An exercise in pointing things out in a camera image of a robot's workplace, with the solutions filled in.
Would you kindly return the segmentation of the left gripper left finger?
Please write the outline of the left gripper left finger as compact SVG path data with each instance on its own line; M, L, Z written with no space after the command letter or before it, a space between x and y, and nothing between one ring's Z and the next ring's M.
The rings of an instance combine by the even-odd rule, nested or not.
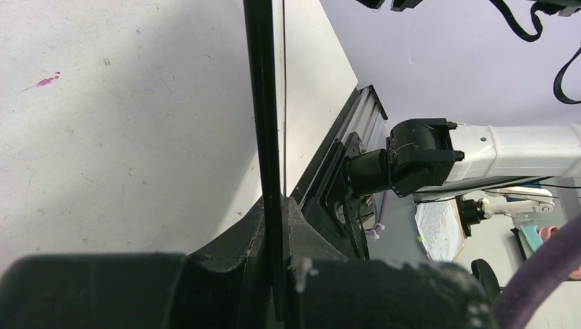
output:
M36 254L1 277L2 328L265 328L264 206L192 254Z

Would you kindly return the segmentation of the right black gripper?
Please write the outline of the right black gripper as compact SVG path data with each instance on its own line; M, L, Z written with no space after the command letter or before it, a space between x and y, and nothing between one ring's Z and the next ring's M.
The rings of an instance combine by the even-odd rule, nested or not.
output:
M387 5L392 11L402 12L415 8L422 0L357 0L357 2L372 10L379 10L383 5Z

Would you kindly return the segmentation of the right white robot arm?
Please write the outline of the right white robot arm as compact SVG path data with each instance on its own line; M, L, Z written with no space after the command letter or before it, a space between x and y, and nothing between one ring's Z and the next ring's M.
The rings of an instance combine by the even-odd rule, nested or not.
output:
M409 111L433 89L443 92L444 102L464 100L466 110L504 120L506 112L490 111L488 97L473 85L471 70L481 68L491 74L491 63L476 62L450 46L454 70L445 72L444 61L434 58L434 52L448 46L447 38L436 35L406 45L406 66L422 74L419 87L395 91L404 100L402 110ZM442 75L435 76L436 71ZM385 148L349 159L346 177L355 194L459 193L525 178L580 174L580 141L574 125L469 125L443 118L435 100L430 100L428 109L428 118L394 125Z

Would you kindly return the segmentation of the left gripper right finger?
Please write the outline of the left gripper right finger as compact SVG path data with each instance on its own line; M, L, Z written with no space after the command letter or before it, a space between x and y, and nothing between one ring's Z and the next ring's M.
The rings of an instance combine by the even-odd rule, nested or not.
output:
M451 263L350 260L282 206L286 328L496 328L482 285Z

